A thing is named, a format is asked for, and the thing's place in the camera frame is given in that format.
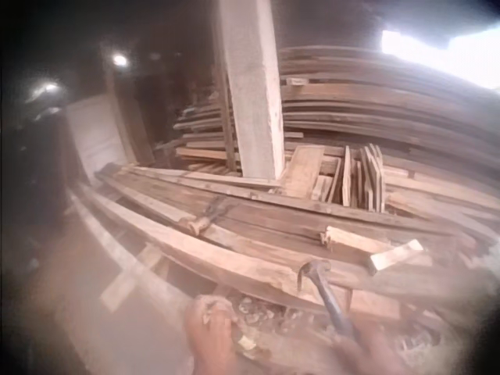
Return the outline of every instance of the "white pillar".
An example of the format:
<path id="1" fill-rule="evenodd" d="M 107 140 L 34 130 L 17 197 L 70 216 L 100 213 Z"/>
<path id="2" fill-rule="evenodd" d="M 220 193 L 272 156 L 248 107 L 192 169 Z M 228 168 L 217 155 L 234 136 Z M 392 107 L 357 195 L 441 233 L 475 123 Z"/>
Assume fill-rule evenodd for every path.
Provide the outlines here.
<path id="1" fill-rule="evenodd" d="M 219 2 L 243 176 L 277 179 L 284 168 L 284 139 L 270 0 Z"/>

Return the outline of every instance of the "hammer head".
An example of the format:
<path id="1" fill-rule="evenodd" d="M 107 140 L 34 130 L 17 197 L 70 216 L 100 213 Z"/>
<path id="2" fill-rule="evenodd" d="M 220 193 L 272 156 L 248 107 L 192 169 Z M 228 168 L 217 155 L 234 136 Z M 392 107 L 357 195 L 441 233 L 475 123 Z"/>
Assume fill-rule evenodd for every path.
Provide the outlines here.
<path id="1" fill-rule="evenodd" d="M 315 259 L 307 262 L 297 273 L 297 289 L 302 289 L 302 275 L 307 276 L 309 279 L 317 279 L 320 274 L 323 274 L 331 269 L 331 264 L 327 260 Z"/>

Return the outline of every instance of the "hand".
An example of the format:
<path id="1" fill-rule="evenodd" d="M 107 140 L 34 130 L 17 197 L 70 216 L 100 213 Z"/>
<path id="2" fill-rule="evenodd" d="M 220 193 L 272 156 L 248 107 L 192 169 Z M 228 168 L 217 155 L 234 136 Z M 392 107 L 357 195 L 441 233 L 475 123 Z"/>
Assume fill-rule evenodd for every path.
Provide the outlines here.
<path id="1" fill-rule="evenodd" d="M 224 375 L 234 367 L 231 324 L 236 319 L 225 298 L 198 296 L 187 308 L 185 327 L 196 375 Z"/>
<path id="2" fill-rule="evenodd" d="M 360 346 L 350 338 L 338 335 L 334 347 L 339 359 L 357 375 L 410 375 L 410 368 L 389 345 L 384 333 L 368 323 L 356 324 Z"/>

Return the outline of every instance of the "concrete pillar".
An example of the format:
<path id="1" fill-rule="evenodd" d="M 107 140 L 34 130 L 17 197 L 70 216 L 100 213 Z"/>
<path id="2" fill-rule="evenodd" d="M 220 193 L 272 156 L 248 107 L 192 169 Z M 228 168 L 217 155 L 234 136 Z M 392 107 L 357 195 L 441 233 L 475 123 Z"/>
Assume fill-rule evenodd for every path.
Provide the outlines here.
<path id="1" fill-rule="evenodd" d="M 284 139 L 270 0 L 219 4 L 243 176 L 277 179 L 284 168 Z"/>

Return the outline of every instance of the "human hand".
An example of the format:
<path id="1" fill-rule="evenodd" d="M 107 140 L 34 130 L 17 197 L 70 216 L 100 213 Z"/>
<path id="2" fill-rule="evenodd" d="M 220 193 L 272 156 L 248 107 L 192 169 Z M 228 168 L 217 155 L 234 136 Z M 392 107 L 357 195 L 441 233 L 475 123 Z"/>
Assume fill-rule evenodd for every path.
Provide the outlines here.
<path id="1" fill-rule="evenodd" d="M 358 323 L 360 344 L 338 335 L 334 348 L 339 359 L 356 375 L 410 375 L 411 370 L 374 324 Z"/>
<path id="2" fill-rule="evenodd" d="M 235 361 L 231 338 L 235 320 L 230 302 L 219 296 L 201 295 L 188 306 L 184 325 L 195 357 L 196 375 L 230 373 Z"/>

